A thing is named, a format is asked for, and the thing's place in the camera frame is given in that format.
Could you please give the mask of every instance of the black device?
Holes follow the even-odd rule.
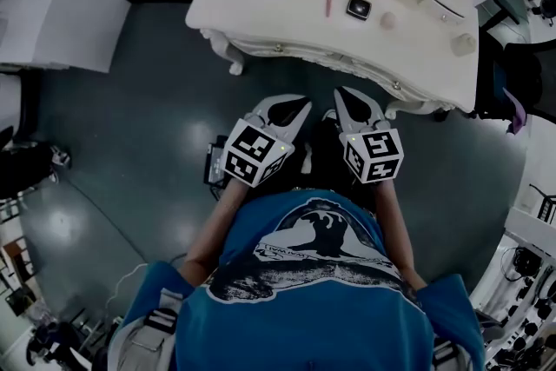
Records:
[[[553,18],[556,17],[556,0],[541,0],[538,7],[531,8],[534,15],[541,15],[543,19],[548,19],[549,25],[554,26]]]
[[[540,270],[542,260],[527,248],[518,248],[513,257],[515,271],[524,277],[534,276]]]
[[[367,20],[371,12],[371,3],[367,0],[349,0],[346,13],[359,20]]]
[[[223,166],[220,165],[220,160],[224,153],[224,145],[227,140],[227,136],[217,136],[216,142],[208,145],[205,161],[203,182],[209,186],[210,193],[217,201],[220,200],[220,193],[226,188],[229,181],[229,175],[226,174]]]

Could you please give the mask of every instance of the purple cloth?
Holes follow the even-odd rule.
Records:
[[[518,99],[514,95],[512,95],[512,93],[510,93],[505,88],[503,88],[503,90],[504,94],[510,101],[512,101],[512,104],[515,108],[515,114],[513,115],[512,123],[508,126],[507,131],[508,133],[517,135],[518,132],[523,129],[523,127],[525,127],[525,124],[527,124],[527,113],[525,112],[523,105],[521,105],[521,102],[518,101]]]

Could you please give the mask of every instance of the backpack strap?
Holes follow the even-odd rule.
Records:
[[[110,343],[108,371],[168,371],[183,295],[162,290],[159,308],[116,332]]]

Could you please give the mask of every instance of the cable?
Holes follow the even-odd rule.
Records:
[[[147,263],[138,264],[138,265],[136,266],[135,269],[133,269],[131,272],[129,272],[129,274],[124,275],[124,276],[120,279],[120,281],[116,284],[116,289],[114,290],[114,294],[113,294],[113,295],[106,301],[106,303],[104,304],[104,311],[105,311],[105,313],[106,313],[107,316],[108,316],[108,314],[109,314],[109,305],[110,305],[110,302],[111,302],[112,300],[115,300],[115,298],[117,298],[118,293],[120,292],[120,285],[122,284],[122,282],[123,282],[126,278],[131,277],[131,276],[132,276],[135,272],[137,272],[140,268],[144,268],[144,267],[147,266],[147,265],[148,265]]]
[[[486,11],[486,13],[487,13],[490,17],[493,16],[493,14],[487,9],[487,7],[486,7],[485,5],[481,4],[480,6],[483,8],[483,10]],[[516,30],[514,30],[510,25],[508,25],[508,24],[505,23],[504,21],[502,21],[502,22],[500,22],[500,23],[501,23],[502,25],[504,25],[506,28],[508,28],[510,31],[512,31],[513,33],[515,33],[515,34],[521,36],[521,38],[523,39],[523,43],[527,43],[526,37],[523,36],[521,33],[519,33],[519,32],[517,32]]]
[[[74,188],[77,192],[79,192],[79,194],[81,194],[88,202],[90,202],[93,207],[98,210],[102,216],[104,216],[104,218],[106,218],[108,220],[108,222],[112,225],[112,227],[116,230],[116,232],[118,234],[120,234],[120,236],[128,243],[128,245],[130,245],[130,247],[135,250],[136,254],[139,255],[141,257],[141,260],[143,260],[143,262],[147,262],[147,260],[145,259],[145,255],[141,252],[141,250],[120,230],[120,228],[118,228],[114,222],[110,219],[110,217],[108,215],[106,215],[106,213],[101,209],[101,207],[96,204],[96,202],[93,201],[93,199],[88,196],[85,192],[83,192],[81,189],[79,189],[68,177],[68,175],[66,175],[65,173],[62,174],[62,178],[72,187]]]
[[[185,255],[187,255],[187,254],[188,254],[187,252],[184,252],[183,254],[176,255],[175,257],[172,257],[172,259],[171,259],[168,263],[169,263],[171,266],[173,266],[173,265],[174,265],[174,262],[175,262],[176,260],[179,260],[180,258],[183,258],[183,257],[184,257]]]
[[[508,280],[509,282],[513,283],[516,282],[517,280],[521,280],[523,278],[523,275],[520,274],[520,276],[518,278],[508,278],[506,275],[506,271],[504,270],[504,256],[510,251],[510,250],[516,250],[519,246],[516,246],[515,248],[508,248],[504,251],[504,254],[502,254],[502,257],[500,258],[500,271],[502,272],[502,274],[504,275],[504,278],[506,280]]]

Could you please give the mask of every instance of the black knob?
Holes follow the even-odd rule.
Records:
[[[541,320],[546,320],[551,312],[552,312],[552,308],[547,304],[544,304],[540,306],[539,309],[537,309],[537,315]]]
[[[525,348],[525,346],[527,346],[527,342],[525,341],[525,339],[523,337],[520,337],[520,338],[516,339],[516,341],[513,343],[513,350],[514,351],[521,351],[522,349]]]
[[[535,335],[537,334],[537,331],[539,329],[537,328],[537,325],[535,325],[534,323],[527,323],[527,325],[525,326],[525,334],[527,335]]]
[[[556,334],[550,334],[546,338],[545,346],[550,349],[556,349]]]

